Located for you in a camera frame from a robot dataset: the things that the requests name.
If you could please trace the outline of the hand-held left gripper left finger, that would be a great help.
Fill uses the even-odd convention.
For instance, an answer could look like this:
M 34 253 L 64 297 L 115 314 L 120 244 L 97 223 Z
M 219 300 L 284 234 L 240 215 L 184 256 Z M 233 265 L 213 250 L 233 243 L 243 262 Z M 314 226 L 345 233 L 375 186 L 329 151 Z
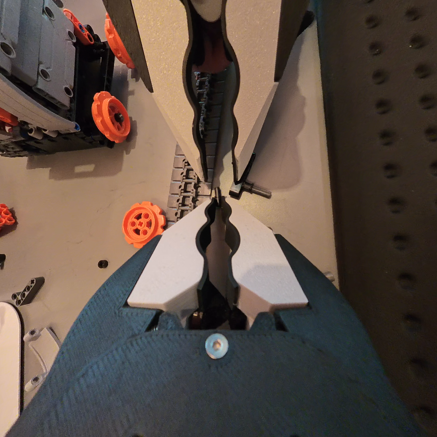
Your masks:
M 160 236 L 128 297 L 130 307 L 174 313 L 181 320 L 207 309 L 211 283 L 206 248 L 215 215 L 216 200 L 205 201 Z

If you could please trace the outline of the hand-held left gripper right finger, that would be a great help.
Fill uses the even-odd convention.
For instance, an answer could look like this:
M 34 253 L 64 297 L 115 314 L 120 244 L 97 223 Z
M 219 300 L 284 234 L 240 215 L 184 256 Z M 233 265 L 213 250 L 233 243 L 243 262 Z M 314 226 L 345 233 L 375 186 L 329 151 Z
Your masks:
M 309 301 L 275 234 L 232 198 L 220 202 L 225 223 L 228 300 L 252 325 L 260 313 L 304 308 Z

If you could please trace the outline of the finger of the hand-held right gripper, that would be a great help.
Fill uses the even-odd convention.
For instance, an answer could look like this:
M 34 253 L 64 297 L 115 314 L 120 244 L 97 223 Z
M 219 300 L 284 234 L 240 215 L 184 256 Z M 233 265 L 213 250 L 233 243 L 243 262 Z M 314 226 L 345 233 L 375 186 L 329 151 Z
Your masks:
M 195 67 L 213 73 L 203 24 L 214 23 L 214 1 L 132 1 L 152 86 L 152 96 L 201 181 L 208 181 Z
M 234 181 L 246 170 L 265 122 L 275 82 L 280 0 L 230 0 L 223 4 L 223 36 L 236 70 L 231 100 Z

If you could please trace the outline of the orange gear wheel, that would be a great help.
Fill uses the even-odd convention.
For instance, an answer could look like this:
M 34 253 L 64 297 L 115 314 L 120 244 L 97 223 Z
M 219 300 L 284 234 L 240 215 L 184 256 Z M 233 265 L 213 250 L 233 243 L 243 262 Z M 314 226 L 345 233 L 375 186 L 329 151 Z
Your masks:
M 128 244 L 142 248 L 164 232 L 166 217 L 161 208 L 150 201 L 135 203 L 126 212 L 122 231 Z

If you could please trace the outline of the grey toy robot vehicle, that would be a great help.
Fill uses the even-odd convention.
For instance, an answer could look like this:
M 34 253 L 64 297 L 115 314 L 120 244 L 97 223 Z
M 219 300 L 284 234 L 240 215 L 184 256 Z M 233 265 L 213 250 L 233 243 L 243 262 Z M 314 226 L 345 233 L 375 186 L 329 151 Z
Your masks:
M 114 61 L 134 68 L 106 14 L 106 41 L 62 1 L 0 2 L 0 152 L 29 157 L 112 148 L 131 130 L 111 94 Z

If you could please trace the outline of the black lever with grey axle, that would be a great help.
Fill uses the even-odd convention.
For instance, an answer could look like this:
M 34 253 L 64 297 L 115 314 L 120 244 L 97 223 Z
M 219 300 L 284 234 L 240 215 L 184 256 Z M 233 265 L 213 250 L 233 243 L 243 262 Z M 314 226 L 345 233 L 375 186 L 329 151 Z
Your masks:
M 253 163 L 255 161 L 255 158 L 256 158 L 256 154 L 253 152 L 240 180 L 232 183 L 229 189 L 229 195 L 232 198 L 239 200 L 242 196 L 242 193 L 247 192 L 250 194 L 259 195 L 263 198 L 271 199 L 272 196 L 271 191 L 261 188 L 247 180 L 249 173 L 252 169 Z

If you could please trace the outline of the grey curved panel piece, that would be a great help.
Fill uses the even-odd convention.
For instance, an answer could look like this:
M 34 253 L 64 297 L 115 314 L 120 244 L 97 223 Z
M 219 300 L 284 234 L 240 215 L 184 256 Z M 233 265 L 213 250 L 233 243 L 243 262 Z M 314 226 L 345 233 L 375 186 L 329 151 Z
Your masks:
M 32 392 L 44 382 L 49 374 L 61 342 L 50 327 L 28 331 L 23 336 L 23 341 L 29 346 L 41 367 L 40 373 L 33 376 L 25 384 L 25 392 Z

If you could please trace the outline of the dark grey angled beam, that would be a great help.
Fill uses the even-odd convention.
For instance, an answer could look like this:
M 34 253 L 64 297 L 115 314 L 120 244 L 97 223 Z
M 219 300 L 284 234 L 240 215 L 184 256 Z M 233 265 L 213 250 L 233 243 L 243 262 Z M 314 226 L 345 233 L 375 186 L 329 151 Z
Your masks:
M 44 277 L 31 278 L 21 292 L 12 294 L 13 304 L 17 307 L 30 304 L 44 283 Z

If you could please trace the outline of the black dimpled mat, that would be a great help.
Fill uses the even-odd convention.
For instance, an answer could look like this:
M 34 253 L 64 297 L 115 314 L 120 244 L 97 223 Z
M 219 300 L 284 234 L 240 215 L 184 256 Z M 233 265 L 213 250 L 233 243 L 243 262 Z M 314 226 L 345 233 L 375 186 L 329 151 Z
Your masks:
M 340 289 L 436 436 L 437 2 L 315 8 Z

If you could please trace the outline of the small orange connector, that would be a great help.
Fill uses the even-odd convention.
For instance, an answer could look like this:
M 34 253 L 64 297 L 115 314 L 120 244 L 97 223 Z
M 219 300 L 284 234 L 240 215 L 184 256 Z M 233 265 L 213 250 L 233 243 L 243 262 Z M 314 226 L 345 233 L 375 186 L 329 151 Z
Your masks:
M 6 204 L 0 204 L 0 229 L 5 226 L 12 226 L 16 220 Z

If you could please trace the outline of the white book stand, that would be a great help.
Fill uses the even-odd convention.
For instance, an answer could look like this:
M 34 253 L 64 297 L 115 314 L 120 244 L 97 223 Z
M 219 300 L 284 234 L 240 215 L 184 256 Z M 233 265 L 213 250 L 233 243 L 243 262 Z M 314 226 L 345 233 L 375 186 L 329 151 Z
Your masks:
M 6 436 L 21 411 L 21 320 L 15 307 L 0 303 L 0 435 Z

